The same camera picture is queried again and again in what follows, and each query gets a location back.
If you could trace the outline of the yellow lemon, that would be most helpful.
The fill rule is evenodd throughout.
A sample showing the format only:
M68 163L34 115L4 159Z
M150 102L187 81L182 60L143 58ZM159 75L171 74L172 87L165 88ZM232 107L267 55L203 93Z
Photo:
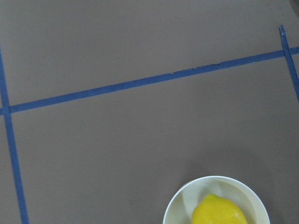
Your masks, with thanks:
M192 224L247 224L241 209L232 201L207 195L194 209Z

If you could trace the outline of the white bowl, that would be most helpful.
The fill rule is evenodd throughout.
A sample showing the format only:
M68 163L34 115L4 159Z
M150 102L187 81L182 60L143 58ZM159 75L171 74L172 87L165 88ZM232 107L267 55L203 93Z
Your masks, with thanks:
M183 185L170 200L163 217L164 224L190 224L196 206L209 194L234 202L249 224L269 224L268 212L244 183L225 176L205 176Z

